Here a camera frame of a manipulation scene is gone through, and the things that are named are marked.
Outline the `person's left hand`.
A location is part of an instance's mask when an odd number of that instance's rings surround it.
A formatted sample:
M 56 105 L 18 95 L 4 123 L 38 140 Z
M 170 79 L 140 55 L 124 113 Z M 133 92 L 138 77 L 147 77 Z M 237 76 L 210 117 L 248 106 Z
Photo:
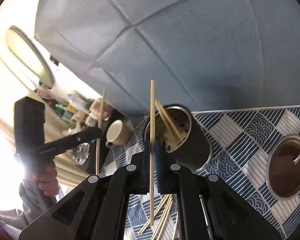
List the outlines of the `person's left hand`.
M 31 182 L 36 183 L 46 196 L 55 197 L 59 191 L 55 162 L 53 160 L 44 161 L 37 172 L 26 168 L 22 184 L 25 187 Z

